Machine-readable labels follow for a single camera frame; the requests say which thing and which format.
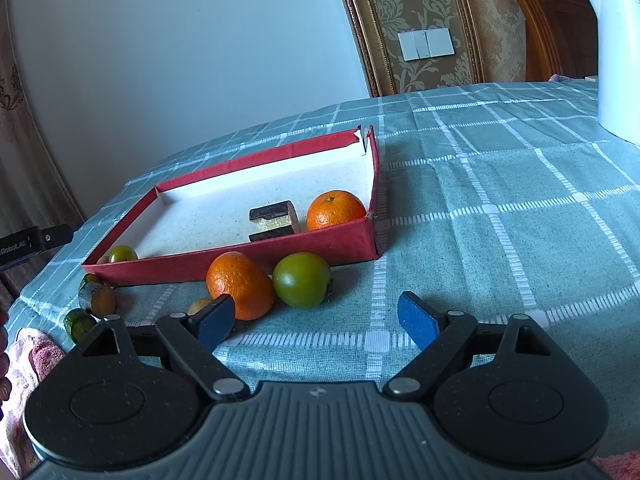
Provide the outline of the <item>dark eggplant chunk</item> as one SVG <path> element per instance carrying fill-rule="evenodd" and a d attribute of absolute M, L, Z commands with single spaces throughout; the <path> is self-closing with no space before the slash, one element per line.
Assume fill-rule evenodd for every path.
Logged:
<path fill-rule="evenodd" d="M 116 313 L 117 297 L 114 290 L 98 282 L 87 282 L 78 292 L 78 304 L 96 318 Z"/>

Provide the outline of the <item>split eggplant chunk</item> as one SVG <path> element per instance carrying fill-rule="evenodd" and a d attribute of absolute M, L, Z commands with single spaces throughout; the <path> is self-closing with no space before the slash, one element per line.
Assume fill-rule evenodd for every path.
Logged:
<path fill-rule="evenodd" d="M 251 242 L 272 240 L 300 232 L 296 210 L 290 200 L 253 208 L 248 212 L 248 220 L 256 229 L 248 237 Z"/>

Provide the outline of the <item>teal checked tablecloth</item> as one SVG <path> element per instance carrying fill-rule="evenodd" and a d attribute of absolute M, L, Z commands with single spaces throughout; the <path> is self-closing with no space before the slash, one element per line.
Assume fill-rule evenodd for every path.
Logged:
<path fill-rule="evenodd" d="M 416 355 L 410 290 L 480 321 L 531 316 L 601 390 L 602 455 L 639 445 L 639 150 L 597 122 L 597 88 L 562 79 L 352 101 L 220 136 L 130 180 L 21 292 L 9 332 L 69 349 L 82 260 L 152 186 L 267 148 L 372 127 L 378 260 L 342 266 L 321 308 L 275 308 L 216 352 L 249 384 L 385 382 Z"/>

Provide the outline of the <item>wooden headboard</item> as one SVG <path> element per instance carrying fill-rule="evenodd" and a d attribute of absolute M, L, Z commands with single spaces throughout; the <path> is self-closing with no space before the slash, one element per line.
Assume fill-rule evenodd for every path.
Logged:
<path fill-rule="evenodd" d="M 525 18 L 527 81 L 597 75 L 597 19 L 588 0 L 516 2 Z"/>

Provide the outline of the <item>white electric kettle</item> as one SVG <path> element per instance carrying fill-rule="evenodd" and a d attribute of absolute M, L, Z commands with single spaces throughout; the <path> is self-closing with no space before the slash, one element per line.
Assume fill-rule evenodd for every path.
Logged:
<path fill-rule="evenodd" d="M 598 29 L 598 121 L 639 142 L 639 0 L 589 0 Z"/>

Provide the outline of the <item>brown kiwi fruit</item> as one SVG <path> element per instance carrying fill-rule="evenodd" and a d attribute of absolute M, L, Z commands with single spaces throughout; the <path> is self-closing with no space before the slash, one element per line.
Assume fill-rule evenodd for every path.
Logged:
<path fill-rule="evenodd" d="M 211 302 L 212 300 L 210 298 L 195 300 L 192 302 L 192 304 L 190 304 L 190 307 L 186 311 L 186 314 L 190 316 L 196 315 L 198 314 L 198 312 L 206 308 Z"/>

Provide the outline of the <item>green tomato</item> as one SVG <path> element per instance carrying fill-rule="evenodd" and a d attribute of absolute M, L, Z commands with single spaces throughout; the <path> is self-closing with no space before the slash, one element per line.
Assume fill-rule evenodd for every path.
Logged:
<path fill-rule="evenodd" d="M 332 284 L 331 268 L 326 260 L 312 252 L 296 252 L 274 267 L 272 284 L 278 297 L 288 306 L 317 307 L 326 299 Z"/>
<path fill-rule="evenodd" d="M 117 245 L 113 247 L 108 253 L 108 262 L 126 262 L 137 260 L 138 255 L 134 248 L 128 245 Z"/>

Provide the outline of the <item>patterned brown curtain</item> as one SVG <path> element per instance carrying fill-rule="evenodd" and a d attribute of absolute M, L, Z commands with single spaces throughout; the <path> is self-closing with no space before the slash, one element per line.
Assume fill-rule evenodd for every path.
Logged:
<path fill-rule="evenodd" d="M 83 223 L 32 117 L 16 64 L 8 0 L 1 0 L 1 234 Z"/>

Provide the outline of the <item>pink cloth on bed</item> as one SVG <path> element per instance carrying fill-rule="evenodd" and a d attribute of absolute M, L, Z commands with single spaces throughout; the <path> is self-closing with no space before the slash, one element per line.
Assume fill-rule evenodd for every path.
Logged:
<path fill-rule="evenodd" d="M 553 74 L 548 79 L 548 82 L 563 82 L 563 81 L 578 80 L 578 79 L 579 80 L 590 81 L 590 82 L 598 82 L 598 76 L 597 75 L 585 76 L 585 77 L 582 77 L 582 78 L 578 78 L 578 77 L 570 77 L 570 76 L 561 75 L 561 74 Z"/>

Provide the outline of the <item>pink towel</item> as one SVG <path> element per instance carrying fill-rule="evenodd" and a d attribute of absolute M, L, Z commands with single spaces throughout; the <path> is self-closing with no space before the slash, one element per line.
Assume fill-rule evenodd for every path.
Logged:
<path fill-rule="evenodd" d="M 40 330 L 23 328 L 9 345 L 8 356 L 12 390 L 2 406 L 1 460 L 15 479 L 21 479 L 40 463 L 23 424 L 26 401 L 65 353 Z"/>

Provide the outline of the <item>orange mandarin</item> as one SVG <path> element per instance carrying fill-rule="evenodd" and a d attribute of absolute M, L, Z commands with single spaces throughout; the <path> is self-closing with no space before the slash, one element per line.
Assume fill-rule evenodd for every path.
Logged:
<path fill-rule="evenodd" d="M 227 294 L 235 318 L 250 322 L 266 315 L 276 302 L 271 278 L 242 252 L 225 252 L 208 267 L 206 286 L 214 299 Z"/>
<path fill-rule="evenodd" d="M 306 214 L 306 227 L 308 231 L 315 231 L 358 220 L 366 215 L 366 208 L 356 195 L 334 190 L 312 201 Z"/>

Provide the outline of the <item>red shallow cardboard box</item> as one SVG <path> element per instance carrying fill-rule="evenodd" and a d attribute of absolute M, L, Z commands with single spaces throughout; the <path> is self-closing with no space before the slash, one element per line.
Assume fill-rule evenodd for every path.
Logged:
<path fill-rule="evenodd" d="M 251 242 L 248 212 L 290 200 L 299 217 L 333 190 L 356 195 L 364 218 L 332 228 Z M 373 215 L 378 147 L 371 128 L 325 134 L 222 162 L 153 186 L 105 235 L 82 267 L 119 286 L 201 281 L 224 252 L 242 252 L 270 271 L 294 252 L 331 266 L 378 258 Z M 98 264 L 117 245 L 134 261 Z"/>

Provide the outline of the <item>white wall switch panel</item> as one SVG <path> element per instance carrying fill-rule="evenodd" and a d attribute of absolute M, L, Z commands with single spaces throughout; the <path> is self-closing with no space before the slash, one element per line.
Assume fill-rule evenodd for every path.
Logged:
<path fill-rule="evenodd" d="M 400 32 L 397 38 L 402 58 L 407 62 L 454 55 L 454 45 L 448 28 L 410 30 Z"/>

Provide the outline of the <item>gold wallpaper frame moulding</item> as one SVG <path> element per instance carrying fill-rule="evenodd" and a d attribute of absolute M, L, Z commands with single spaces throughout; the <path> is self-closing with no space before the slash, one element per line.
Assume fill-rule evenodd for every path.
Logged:
<path fill-rule="evenodd" d="M 485 80 L 470 0 L 343 0 L 371 96 Z M 446 28 L 454 53 L 406 61 L 398 35 Z"/>

